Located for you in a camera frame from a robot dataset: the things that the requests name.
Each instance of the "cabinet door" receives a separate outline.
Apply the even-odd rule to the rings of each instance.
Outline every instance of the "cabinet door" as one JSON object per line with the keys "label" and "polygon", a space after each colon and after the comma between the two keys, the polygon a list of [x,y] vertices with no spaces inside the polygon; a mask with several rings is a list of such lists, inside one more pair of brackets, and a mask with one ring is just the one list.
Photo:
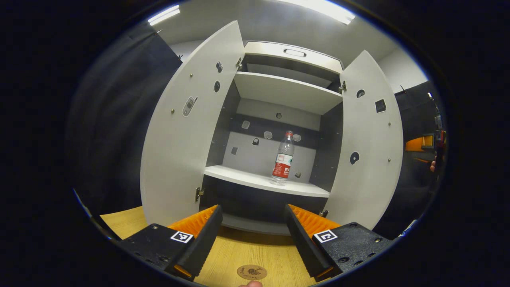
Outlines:
{"label": "cabinet door", "polygon": [[[201,187],[214,128],[243,57],[239,25],[233,21],[198,46],[168,82],[143,145],[140,190],[147,223],[169,225],[198,211],[195,190]],[[185,116],[190,97],[196,102]]]}
{"label": "cabinet door", "polygon": [[363,51],[340,74],[344,127],[337,175],[325,209],[339,224],[372,229],[390,203],[402,165],[402,121],[383,71]]}

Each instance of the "plastic water bottle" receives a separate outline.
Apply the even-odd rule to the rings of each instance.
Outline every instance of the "plastic water bottle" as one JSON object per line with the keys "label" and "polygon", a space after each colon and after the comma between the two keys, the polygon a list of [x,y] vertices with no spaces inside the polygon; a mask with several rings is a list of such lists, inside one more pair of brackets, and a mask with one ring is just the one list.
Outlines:
{"label": "plastic water bottle", "polygon": [[285,137],[280,143],[276,160],[274,162],[272,180],[277,183],[287,181],[289,177],[290,165],[294,155],[294,139],[292,131],[287,131]]}

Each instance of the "white cabinet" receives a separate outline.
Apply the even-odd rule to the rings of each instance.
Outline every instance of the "white cabinet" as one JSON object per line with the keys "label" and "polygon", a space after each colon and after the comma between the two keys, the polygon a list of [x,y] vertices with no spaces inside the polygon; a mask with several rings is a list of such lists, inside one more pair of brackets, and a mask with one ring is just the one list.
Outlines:
{"label": "white cabinet", "polygon": [[[247,63],[308,73],[331,85],[252,73]],[[345,88],[339,91],[341,82]],[[190,98],[194,105],[183,114]],[[333,131],[338,138],[332,140],[324,136],[322,120],[342,109],[337,116],[343,131]],[[246,123],[241,128],[244,122],[250,122],[247,129]],[[276,186],[269,182],[270,161],[289,128],[302,141],[296,143],[289,182]],[[269,130],[272,138],[264,138]],[[328,145],[335,145],[340,158],[320,166],[318,150]],[[398,106],[368,52],[343,69],[338,59],[300,47],[254,41],[243,46],[234,21],[204,41],[164,90],[143,147],[142,204],[147,221],[162,225],[220,203],[224,225],[288,234],[278,216],[292,203],[314,212],[325,206],[339,224],[373,228],[393,196],[401,160]],[[329,188],[317,183],[319,169],[331,175]],[[205,189],[198,202],[197,188]]]}

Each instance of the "fluorescent light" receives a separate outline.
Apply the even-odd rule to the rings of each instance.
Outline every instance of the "fluorescent light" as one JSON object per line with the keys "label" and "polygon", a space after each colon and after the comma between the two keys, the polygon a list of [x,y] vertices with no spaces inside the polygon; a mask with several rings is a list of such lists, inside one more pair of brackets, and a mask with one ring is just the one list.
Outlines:
{"label": "fluorescent light", "polygon": [[342,8],[327,0],[276,0],[276,1],[300,5],[302,7],[329,16],[346,25],[349,25],[349,23],[354,19],[354,14],[352,14],[349,10]]}
{"label": "fluorescent light", "polygon": [[170,18],[170,17],[172,17],[172,16],[174,16],[174,15],[179,14],[180,12],[181,12],[181,11],[180,11],[179,9],[177,9],[177,10],[175,10],[175,11],[173,11],[173,12],[170,12],[170,13],[168,13],[168,14],[166,14],[166,15],[163,15],[163,16],[161,16],[161,17],[157,18],[156,20],[154,20],[154,21],[152,21],[152,22],[149,22],[149,24],[150,24],[151,26],[153,26],[154,24],[157,24],[157,23],[159,23],[159,22],[161,22],[161,21],[163,21],[163,20],[165,20],[165,19],[168,19],[168,18]]}
{"label": "fluorescent light", "polygon": [[154,25],[156,23],[159,23],[165,19],[168,19],[174,15],[177,15],[180,13],[179,5],[172,6],[168,9],[165,9],[163,12],[157,14],[156,16],[150,18],[148,21],[150,25]]}

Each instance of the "wooden coaster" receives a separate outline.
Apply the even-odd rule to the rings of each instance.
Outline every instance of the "wooden coaster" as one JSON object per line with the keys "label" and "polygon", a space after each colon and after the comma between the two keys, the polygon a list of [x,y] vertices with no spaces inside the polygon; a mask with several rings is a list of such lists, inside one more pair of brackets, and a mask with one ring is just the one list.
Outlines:
{"label": "wooden coaster", "polygon": [[258,265],[243,265],[237,268],[237,275],[248,280],[260,280],[267,276],[267,270]]}

